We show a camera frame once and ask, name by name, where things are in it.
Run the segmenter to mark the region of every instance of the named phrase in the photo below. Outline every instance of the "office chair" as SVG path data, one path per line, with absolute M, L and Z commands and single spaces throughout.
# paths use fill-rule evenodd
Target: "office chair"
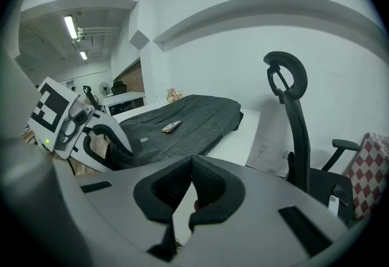
M 115 81 L 111 90 L 114 95 L 123 94 L 127 92 L 127 85 L 123 84 L 123 81 Z
M 83 86 L 83 90 L 84 90 L 84 93 L 85 93 L 86 97 L 89 99 L 89 101 L 90 101 L 91 104 L 93 105 L 93 107 L 94 107 L 96 110 L 101 111 L 100 106 L 99 106 L 98 103 L 95 101 L 95 98 L 94 98 L 93 95 L 92 95 L 92 89 L 91 89 L 91 87 L 88 86 L 88 85 L 84 85 L 84 86 Z
M 267 78 L 273 93 L 278 96 L 280 103 L 285 105 L 286 114 L 292 128 L 294 152 L 287 157 L 289 167 L 286 180 L 310 194 L 324 205 L 328 205 L 329 197 L 336 195 L 333 190 L 340 186 L 342 197 L 339 197 L 338 217 L 345 223 L 353 219 L 353 187 L 351 180 L 343 175 L 331 173 L 328 170 L 334 165 L 345 150 L 359 151 L 360 147 L 347 140 L 334 139 L 332 146 L 335 153 L 321 170 L 311 168 L 308 131 L 306 129 L 303 110 L 299 99 L 303 97 L 308 86 L 308 77 L 303 64 L 297 57 L 286 52 L 271 52 L 264 57 L 264 62 L 270 67 L 267 69 Z M 288 86 L 280 72 L 280 66 L 285 67 L 292 74 L 294 83 Z M 273 76 L 277 74 L 285 86 L 285 91 L 278 89 Z

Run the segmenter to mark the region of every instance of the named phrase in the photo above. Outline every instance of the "ceiling light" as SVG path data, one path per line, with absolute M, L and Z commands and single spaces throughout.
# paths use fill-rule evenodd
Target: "ceiling light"
M 67 29 L 68 29 L 72 39 L 77 39 L 77 33 L 75 31 L 74 24 L 73 24 L 73 17 L 71 17 L 70 15 L 65 16 L 65 23 L 67 25 Z
M 83 58 L 83 60 L 87 60 L 87 59 L 88 59 L 88 58 L 86 57 L 85 52 L 80 52 L 80 55 L 81 55 L 81 57 Z

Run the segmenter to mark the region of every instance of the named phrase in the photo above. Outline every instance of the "black headrest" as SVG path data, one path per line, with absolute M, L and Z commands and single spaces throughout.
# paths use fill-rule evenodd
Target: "black headrest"
M 291 99 L 297 100 L 303 97 L 308 86 L 308 76 L 306 75 L 303 64 L 297 57 L 286 52 L 276 51 L 268 53 L 263 58 L 263 61 L 270 66 L 267 70 L 267 78 L 269 79 L 270 87 L 276 96 L 283 93 L 282 90 L 276 87 L 273 81 L 273 75 L 277 73 L 286 87 L 285 92 L 288 93 Z M 293 76 L 293 85 L 290 88 L 280 72 L 280 66 L 289 70 Z
M 119 86 L 119 85 L 123 85 L 123 81 L 115 81 L 114 82 L 114 87 Z
M 92 92 L 91 87 L 88 85 L 83 85 L 83 90 L 85 94 Z
M 127 85 L 118 85 L 118 86 L 113 86 L 111 88 L 112 90 L 112 93 L 114 95 L 117 95 L 117 94 L 123 94 L 125 92 L 127 92 Z

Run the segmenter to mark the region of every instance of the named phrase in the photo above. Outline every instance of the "white desk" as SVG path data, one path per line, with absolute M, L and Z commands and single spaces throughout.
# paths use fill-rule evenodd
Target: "white desk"
M 124 113 L 113 116 L 118 123 L 126 119 L 137 116 L 165 106 L 166 101 L 149 104 Z M 244 114 L 243 119 L 236 131 L 232 131 L 222 138 L 220 143 L 208 153 L 209 157 L 230 161 L 235 164 L 245 165 L 251 148 L 253 147 L 256 129 L 260 121 L 260 112 L 250 109 L 241 109 Z M 197 200 L 196 189 L 190 185 L 187 194 L 181 201 L 179 207 L 173 214 L 174 233 L 177 240 L 185 244 L 190 238 L 191 231 L 188 228 L 189 217 L 195 211 L 194 203 Z
M 109 111 L 110 106 L 114 106 L 117 104 L 129 102 L 134 99 L 141 99 L 143 98 L 143 102 L 145 103 L 145 93 L 143 92 L 126 92 L 123 94 L 113 95 L 109 96 L 103 99 L 103 107 L 106 114 L 111 115 L 111 112 Z

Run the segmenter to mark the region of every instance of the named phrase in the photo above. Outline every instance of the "gray blanket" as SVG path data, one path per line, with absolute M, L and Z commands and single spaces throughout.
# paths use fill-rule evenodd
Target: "gray blanket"
M 164 160 L 174 155 L 206 154 L 223 136 L 236 130 L 243 117 L 241 105 L 230 99 L 190 95 L 159 109 L 132 117 L 120 124 L 134 157 L 111 143 L 111 159 L 119 168 L 131 168 Z M 182 123 L 171 133 L 162 129 Z

